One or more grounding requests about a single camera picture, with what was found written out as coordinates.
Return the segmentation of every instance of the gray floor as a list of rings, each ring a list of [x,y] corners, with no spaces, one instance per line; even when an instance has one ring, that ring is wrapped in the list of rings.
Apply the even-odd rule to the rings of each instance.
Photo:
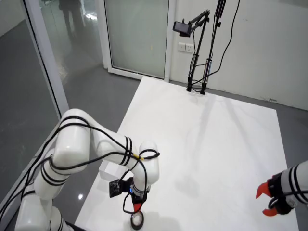
[[[42,11],[45,15],[45,23],[50,23],[49,35],[52,40],[51,42],[53,43],[54,53],[61,77],[63,79],[64,90],[69,105],[71,108],[77,107],[87,111],[106,128],[117,131],[139,85],[139,81],[111,75],[106,70],[104,70],[102,67],[101,57],[98,56],[98,51],[100,48],[97,46],[96,38],[83,37],[74,38],[73,40],[68,39],[66,27],[63,25],[63,13],[57,9],[57,4],[55,2],[57,1],[54,1],[54,5],[50,5],[48,8],[43,8]],[[85,2],[88,2],[90,5],[93,4],[93,1],[90,0],[86,0]],[[56,21],[54,22],[56,23],[56,26],[52,28],[52,21],[55,19]],[[87,22],[86,27],[89,28],[85,28],[89,35],[94,32],[97,33],[95,29],[95,23]],[[24,116],[23,113],[26,112],[16,113],[14,109],[8,109],[10,105],[14,104],[16,104],[19,108],[25,108],[27,111],[35,112],[34,115],[47,116],[51,113],[48,111],[48,109],[50,110],[51,108],[50,106],[45,110],[41,109],[41,107],[45,105],[42,102],[45,102],[46,99],[44,99],[44,97],[35,97],[31,95],[28,96],[29,90],[23,82],[25,80],[24,77],[26,77],[27,82],[33,83],[35,90],[38,91],[40,95],[43,95],[43,86],[46,84],[44,81],[41,81],[43,78],[41,77],[40,73],[38,73],[37,76],[40,76],[41,80],[37,80],[35,78],[36,75],[33,75],[30,72],[30,70],[32,70],[34,67],[31,65],[31,59],[27,58],[29,55],[30,57],[34,57],[36,54],[33,51],[32,54],[29,54],[31,51],[28,50],[26,57],[17,57],[17,54],[10,54],[10,52],[14,53],[12,51],[16,50],[17,45],[15,43],[22,43],[24,41],[20,41],[21,39],[27,39],[24,36],[20,36],[23,35],[24,30],[26,29],[26,25],[21,24],[8,33],[11,35],[11,38],[7,38],[6,40],[3,40],[3,37],[0,38],[1,120],[7,121],[8,119],[13,119],[15,117],[18,119],[23,118],[20,115]],[[10,62],[15,62],[15,64],[9,63],[8,60],[6,60],[8,57],[10,57],[10,55],[12,55]],[[14,75],[12,75],[14,76],[14,79],[9,78],[11,74],[7,74],[9,73],[8,71],[12,70],[14,71]],[[19,94],[23,96],[22,99],[16,99],[16,94],[12,94],[12,92],[15,91],[18,91]],[[275,103],[254,100],[238,95],[232,95],[216,90],[208,90],[208,92],[276,109],[288,167],[308,159],[307,111],[302,111]],[[28,97],[29,100],[31,100],[33,103],[24,105],[23,100],[26,100]],[[24,136],[18,139],[16,138],[15,134],[20,132],[19,128],[21,126],[19,124],[23,122],[22,120],[12,120],[12,124],[16,125],[15,128],[18,129],[12,129],[10,133],[2,133],[1,130],[3,128],[6,129],[7,124],[0,123],[0,136],[2,135],[0,137],[0,144],[2,140],[7,140],[10,142],[19,141],[22,142],[22,145],[25,145],[27,142],[29,142],[31,145],[31,142],[33,141],[39,141],[39,143],[42,144],[42,141],[38,140],[35,135],[41,135],[40,138],[46,137],[47,135],[42,135],[42,130],[45,126],[45,123],[46,121],[49,123],[52,123],[53,121],[49,120],[48,117],[44,119],[37,119],[34,115],[29,115],[29,117],[33,119],[34,122],[31,120],[28,121],[29,123],[26,123],[23,128]],[[29,129],[33,129],[33,132],[30,134],[27,133]],[[8,146],[4,147],[6,148],[4,151],[2,149],[0,150],[2,155],[1,161],[4,155],[3,153],[7,153],[7,149],[11,147],[15,147],[14,143],[8,143]],[[29,153],[29,155],[33,155],[33,152],[28,150],[27,153]],[[14,158],[12,157],[11,159],[14,160],[18,158],[19,156],[16,156]],[[84,203],[84,200],[97,175],[99,165],[100,163],[94,163],[91,166],[88,166],[83,172],[72,175],[61,191],[60,195],[54,200],[55,206],[60,209],[62,215],[67,221],[71,223],[75,222]],[[15,166],[15,162],[6,162],[6,166],[8,169],[11,169],[12,166]],[[82,200],[78,200],[77,197],[79,194],[84,195]],[[299,206],[296,209],[296,214],[299,230],[308,230],[308,220],[306,219],[308,211],[306,208]],[[7,230],[13,230],[13,228],[14,220],[11,222]]]
[[[57,122],[23,21],[0,37],[0,201]]]

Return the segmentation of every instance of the white mat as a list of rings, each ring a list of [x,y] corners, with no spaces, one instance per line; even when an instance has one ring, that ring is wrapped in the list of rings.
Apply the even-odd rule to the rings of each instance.
[[[153,140],[161,153],[144,231],[298,230],[294,210],[269,218],[270,199],[256,200],[258,185],[287,168],[275,110],[144,77],[118,132],[137,147]],[[76,225],[130,230],[123,198],[110,199],[98,174]]]

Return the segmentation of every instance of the black pole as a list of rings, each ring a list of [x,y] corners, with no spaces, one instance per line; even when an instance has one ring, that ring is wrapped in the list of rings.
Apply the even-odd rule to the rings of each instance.
[[[215,27],[214,27],[214,31],[213,31],[213,37],[212,37],[212,42],[211,42],[211,48],[210,48],[210,53],[208,55],[208,59],[206,60],[207,64],[205,66],[205,74],[204,74],[204,79],[202,81],[202,88],[200,91],[200,94],[205,95],[205,90],[206,90],[206,86],[208,83],[208,77],[209,77],[209,71],[210,71],[210,67],[212,64],[212,53],[213,53],[213,46],[214,46],[214,41],[215,41],[215,36],[216,36],[216,31],[217,31],[217,27],[220,27],[221,22],[219,21],[219,19],[222,16],[223,10],[225,8],[225,4],[226,4],[226,0],[219,0],[218,4],[217,4],[217,8],[215,11],[215,17],[216,17],[216,22],[215,22]]]
[[[199,51],[201,48],[201,43],[202,43],[202,39],[203,39],[203,35],[204,35],[204,31],[205,31],[205,26],[206,26],[206,22],[209,21],[209,18],[205,18],[204,23],[203,23],[203,27],[202,27],[202,32],[201,32],[201,36],[200,36],[200,40],[199,40],[199,44],[198,44],[198,48],[197,48],[197,53],[194,54],[194,59],[193,59],[193,67],[192,67],[192,71],[189,73],[188,75],[188,84],[187,84],[187,91],[191,92],[192,91],[192,78],[193,78],[193,74],[194,71],[196,69],[197,63],[198,63],[198,58],[199,58]]]

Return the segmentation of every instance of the door frame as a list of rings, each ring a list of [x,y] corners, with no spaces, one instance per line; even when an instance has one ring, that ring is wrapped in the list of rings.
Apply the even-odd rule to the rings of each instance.
[[[38,1],[20,0],[53,104],[61,118],[69,106]]]
[[[69,106],[38,1],[39,0],[20,0],[20,4],[25,15],[25,20],[29,29],[31,39],[33,41],[34,49],[37,53],[38,61],[41,65],[42,72],[46,80],[49,93],[51,95],[51,100],[53,102],[57,116],[60,120],[61,116],[69,109]],[[55,128],[53,129],[53,131],[51,131],[45,142],[51,137],[51,135],[58,128],[58,126],[59,123],[55,125]],[[50,142],[46,150],[49,150],[54,140],[55,138]],[[24,169],[19,178],[16,180],[15,184],[11,187],[5,198],[2,200],[2,202],[0,203],[0,209],[4,207],[4,204],[7,202],[13,192],[19,191],[22,188],[25,183],[25,175],[28,172],[31,164],[35,160],[35,156],[39,154],[42,147],[43,145],[40,147],[37,153],[33,155],[34,157],[30,160],[27,167]],[[19,206],[20,196],[15,198],[10,204],[10,206],[7,208],[3,216],[3,220],[0,223],[0,231],[4,231],[6,229],[7,225],[11,222]]]
[[[177,3],[177,0],[169,0],[165,73],[164,73],[164,79],[163,79],[166,82],[169,82],[170,80],[172,48],[173,48],[173,38],[174,38],[173,23],[175,21],[175,16],[176,16],[175,14],[176,3]],[[138,73],[134,73],[131,71],[126,71],[123,69],[112,67],[108,27],[107,27],[107,17],[106,17],[106,11],[105,11],[105,0],[95,0],[95,5],[96,5],[96,10],[97,10],[97,18],[98,18],[99,33],[100,33],[100,38],[101,38],[101,48],[102,48],[102,53],[103,53],[104,68],[108,69],[108,72],[113,73],[113,74],[135,78],[135,79],[142,79],[142,77],[145,76],[143,74],[138,74]]]

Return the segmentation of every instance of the black tape roll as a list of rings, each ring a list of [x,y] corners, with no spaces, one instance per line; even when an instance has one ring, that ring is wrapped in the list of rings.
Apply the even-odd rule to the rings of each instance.
[[[134,224],[133,223],[133,217],[134,216],[139,216],[139,214],[141,215],[141,218],[142,218],[142,220],[141,220],[141,222],[140,222],[140,224]],[[132,214],[131,216],[130,216],[130,224],[131,224],[131,227],[134,229],[134,230],[140,230],[142,227],[143,227],[143,223],[144,223],[144,215],[143,215],[143,213],[140,211],[140,212],[138,212],[138,213],[135,213],[135,214]]]

